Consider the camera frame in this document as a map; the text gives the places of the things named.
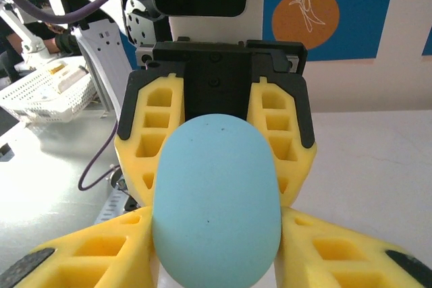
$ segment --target table surface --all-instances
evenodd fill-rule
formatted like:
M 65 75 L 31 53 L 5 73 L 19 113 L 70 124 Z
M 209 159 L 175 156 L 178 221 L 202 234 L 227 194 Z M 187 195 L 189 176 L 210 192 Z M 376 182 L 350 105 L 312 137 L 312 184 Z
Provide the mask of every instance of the table surface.
M 8 134 L 0 163 L 0 272 L 34 246 L 94 223 L 111 192 L 77 180 L 113 127 L 85 110 L 69 124 Z M 318 154 L 294 208 L 405 247 L 432 267 L 432 111 L 317 113 Z M 89 174 L 117 158 L 112 144 Z M 179 287 L 162 269 L 159 287 Z M 255 287 L 275 287 L 273 269 Z

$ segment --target person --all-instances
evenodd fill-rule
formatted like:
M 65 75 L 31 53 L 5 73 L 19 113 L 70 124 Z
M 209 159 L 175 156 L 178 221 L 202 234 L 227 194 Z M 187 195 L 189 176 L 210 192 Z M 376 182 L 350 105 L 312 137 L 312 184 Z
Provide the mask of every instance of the person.
M 41 39 L 51 54 L 65 52 L 74 55 L 80 55 L 80 49 L 74 36 L 67 30 L 58 30 L 55 26 L 42 23 L 31 23 L 26 25 L 31 33 L 37 35 Z M 19 73 L 15 69 L 15 65 L 23 61 L 22 39 L 0 18 L 0 39 L 6 40 L 4 51 L 0 55 L 0 70 L 2 69 L 9 76 L 11 82 L 20 79 Z

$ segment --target orange circle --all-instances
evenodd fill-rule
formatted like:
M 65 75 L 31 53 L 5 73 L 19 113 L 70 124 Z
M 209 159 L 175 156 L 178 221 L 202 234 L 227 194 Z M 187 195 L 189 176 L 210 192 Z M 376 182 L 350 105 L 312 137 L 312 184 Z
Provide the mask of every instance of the orange circle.
M 298 3 L 282 0 L 273 12 L 272 28 L 276 40 L 301 42 L 307 49 L 313 49 L 336 31 L 339 24 L 339 6 L 336 0 L 310 0 L 310 8 L 324 24 L 310 22 L 310 31 Z

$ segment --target white table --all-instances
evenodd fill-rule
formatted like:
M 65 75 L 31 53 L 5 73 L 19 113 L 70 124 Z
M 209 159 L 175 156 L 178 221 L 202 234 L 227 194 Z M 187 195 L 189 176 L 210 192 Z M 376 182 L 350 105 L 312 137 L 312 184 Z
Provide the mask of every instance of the white table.
M 401 245 L 432 267 L 432 111 L 318 113 L 313 119 L 318 154 L 294 208 Z M 46 199 L 50 199 L 53 206 L 33 208 L 33 219 L 20 220 L 19 217 L 20 211 L 27 208 L 24 198 L 32 197 L 36 187 L 24 185 L 29 180 L 17 177 L 9 187 L 10 194 L 19 194 L 18 188 L 21 194 L 18 199 L 10 196 L 8 202 L 9 196 L 4 191 L 7 187 L 0 178 L 4 195 L 0 196 L 0 224 L 2 229 L 7 229 L 7 233 L 2 230 L 0 235 L 0 272 L 20 254 L 25 254 L 27 250 L 23 248 L 29 249 L 29 244 L 36 245 L 53 238 L 53 234 L 64 235 L 94 222 L 107 197 L 107 184 L 83 194 L 76 189 L 76 181 L 85 162 L 103 142 L 104 136 L 91 143 L 81 142 L 89 141 L 91 134 L 95 134 L 84 131 L 95 122 L 97 127 L 103 128 L 104 134 L 109 133 L 113 123 L 112 119 L 73 122 L 82 130 L 79 142 L 84 144 L 79 144 L 76 136 L 74 141 L 69 139 L 68 146 L 56 144 L 56 140 L 64 139 L 59 127 L 54 127 L 50 133 L 44 132 L 44 136 L 39 137 L 40 142 L 29 144 L 26 150 L 30 150 L 31 155 L 39 150 L 46 161 L 56 162 L 57 168 L 69 171 L 63 173 L 62 185 L 52 191 L 59 194 L 58 198 L 50 198 L 44 191 L 41 191 L 43 200 L 34 197 L 34 202 L 46 203 Z M 104 157 L 93 176 L 115 162 L 112 147 Z M 0 173 L 6 169 L 0 164 Z M 30 176 L 37 171 L 37 168 L 20 170 L 17 174 Z M 12 216 L 7 209 L 13 210 Z M 67 217 L 70 225 L 62 216 Z M 159 288 L 174 287 L 179 285 L 162 270 Z M 273 269 L 255 287 L 275 287 Z
M 398 244 L 432 267 L 432 111 L 316 113 L 293 208 Z M 164 270 L 158 288 L 181 287 Z M 275 286 L 273 267 L 254 286 Z

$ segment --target white plastic basket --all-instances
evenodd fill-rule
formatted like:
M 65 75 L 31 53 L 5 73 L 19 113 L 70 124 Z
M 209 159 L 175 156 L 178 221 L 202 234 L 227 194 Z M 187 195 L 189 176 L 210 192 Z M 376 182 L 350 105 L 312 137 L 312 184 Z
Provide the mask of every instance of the white plastic basket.
M 85 65 L 82 57 L 59 59 L 66 64 Z M 40 100 L 42 87 L 52 86 L 53 78 L 45 69 L 38 69 L 0 91 L 0 106 L 24 123 L 71 121 L 96 94 L 91 75 L 87 74 L 51 100 Z

